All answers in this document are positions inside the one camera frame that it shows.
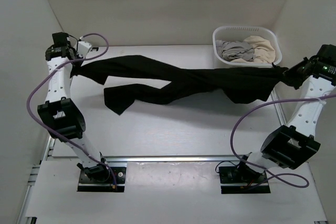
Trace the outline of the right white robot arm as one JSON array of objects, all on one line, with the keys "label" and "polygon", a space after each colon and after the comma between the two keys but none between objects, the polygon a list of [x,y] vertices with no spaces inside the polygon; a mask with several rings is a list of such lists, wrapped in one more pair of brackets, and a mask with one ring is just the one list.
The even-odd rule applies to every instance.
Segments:
[{"label": "right white robot arm", "polygon": [[291,119],[268,135],[259,152],[250,153],[236,168],[242,181],[259,178],[273,167],[296,169],[320,148],[315,129],[327,97],[335,89],[335,46],[322,45],[315,56],[284,72],[286,85],[301,89]]}]

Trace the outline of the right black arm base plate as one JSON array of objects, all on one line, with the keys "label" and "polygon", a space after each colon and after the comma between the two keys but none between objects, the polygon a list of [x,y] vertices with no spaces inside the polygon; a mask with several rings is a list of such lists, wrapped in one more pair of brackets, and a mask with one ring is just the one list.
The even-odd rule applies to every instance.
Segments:
[{"label": "right black arm base plate", "polygon": [[219,163],[215,172],[219,175],[222,195],[270,193],[265,172],[249,174],[234,163],[225,166]]}]

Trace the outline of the black trousers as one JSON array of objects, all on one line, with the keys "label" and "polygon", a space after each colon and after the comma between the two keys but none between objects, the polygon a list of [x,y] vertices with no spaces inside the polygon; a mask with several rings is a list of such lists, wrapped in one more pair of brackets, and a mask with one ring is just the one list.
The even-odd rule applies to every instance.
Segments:
[{"label": "black trousers", "polygon": [[138,83],[105,88],[105,106],[121,115],[136,100],[167,105],[181,98],[215,90],[222,90],[235,104],[267,101],[275,85],[283,80],[287,70],[287,67],[279,66],[183,69],[142,55],[128,55],[74,67],[71,75],[83,76],[101,85],[105,84],[108,77],[168,82],[162,88]]}]

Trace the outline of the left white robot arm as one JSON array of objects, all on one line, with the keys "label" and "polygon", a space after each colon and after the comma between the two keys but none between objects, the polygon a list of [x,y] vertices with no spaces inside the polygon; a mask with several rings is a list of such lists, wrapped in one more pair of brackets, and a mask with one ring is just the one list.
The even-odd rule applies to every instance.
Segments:
[{"label": "left white robot arm", "polygon": [[81,67],[92,45],[78,40],[71,45],[68,33],[52,34],[54,44],[45,52],[49,73],[56,73],[48,81],[48,93],[45,102],[37,108],[42,122],[69,141],[60,139],[68,145],[80,159],[77,166],[84,174],[98,182],[105,182],[110,169],[104,166],[106,161],[85,136],[85,119],[70,97],[71,72]]}]

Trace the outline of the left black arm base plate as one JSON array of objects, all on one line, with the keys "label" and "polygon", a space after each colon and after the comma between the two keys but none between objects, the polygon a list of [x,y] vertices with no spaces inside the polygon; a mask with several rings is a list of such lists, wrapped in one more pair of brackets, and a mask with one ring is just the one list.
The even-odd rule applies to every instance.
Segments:
[{"label": "left black arm base plate", "polygon": [[112,175],[103,175],[102,178],[89,178],[84,171],[80,172],[77,191],[91,192],[91,193],[123,193],[125,189],[125,180],[127,175],[126,167],[112,167],[113,173],[116,177],[116,183]]}]

